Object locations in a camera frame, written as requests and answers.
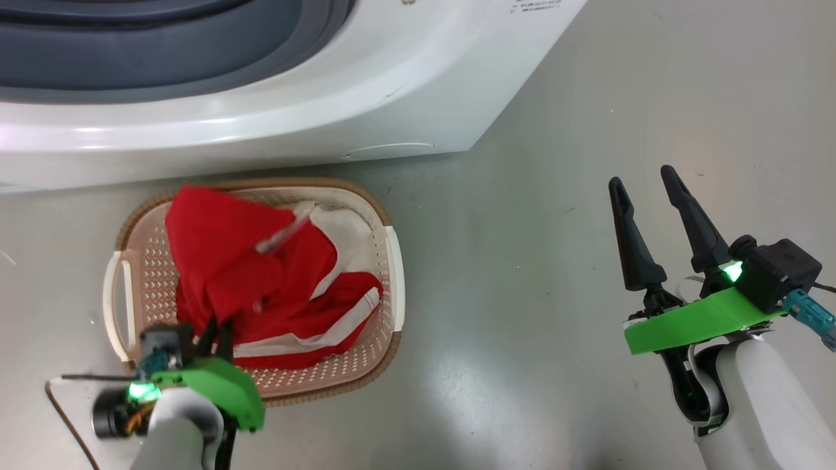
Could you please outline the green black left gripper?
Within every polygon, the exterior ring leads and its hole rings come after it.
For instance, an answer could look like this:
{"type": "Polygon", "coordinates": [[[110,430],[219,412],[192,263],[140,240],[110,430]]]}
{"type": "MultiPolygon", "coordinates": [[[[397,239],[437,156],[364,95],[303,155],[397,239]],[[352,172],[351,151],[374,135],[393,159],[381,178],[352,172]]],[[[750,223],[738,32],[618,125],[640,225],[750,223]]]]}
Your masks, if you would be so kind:
{"type": "Polygon", "coordinates": [[[212,402],[245,431],[259,431],[264,426],[266,408],[255,381],[229,361],[234,360],[234,322],[228,319],[219,327],[211,318],[197,340],[197,356],[188,366],[176,371],[159,371],[150,380],[161,388],[188,388],[212,402]],[[212,348],[217,338],[217,357],[212,348]]]}

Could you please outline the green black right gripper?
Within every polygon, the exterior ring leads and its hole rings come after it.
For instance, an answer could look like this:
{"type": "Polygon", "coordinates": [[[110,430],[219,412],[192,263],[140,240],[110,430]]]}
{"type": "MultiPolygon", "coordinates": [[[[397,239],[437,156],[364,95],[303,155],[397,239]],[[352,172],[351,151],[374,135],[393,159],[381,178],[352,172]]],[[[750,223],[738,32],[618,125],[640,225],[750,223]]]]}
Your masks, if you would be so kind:
{"type": "MultiPolygon", "coordinates": [[[[732,261],[728,244],[670,164],[660,169],[669,202],[680,214],[692,250],[690,264],[696,273],[714,270],[732,261]]],[[[659,290],[666,282],[635,223],[635,208],[619,178],[609,180],[609,198],[619,250],[624,288],[627,291],[659,290]]],[[[669,307],[648,319],[624,322],[624,338],[631,354],[656,353],[699,344],[756,324],[772,321],[781,312],[764,313],[736,288],[715,292],[690,304],[669,307]]]]}

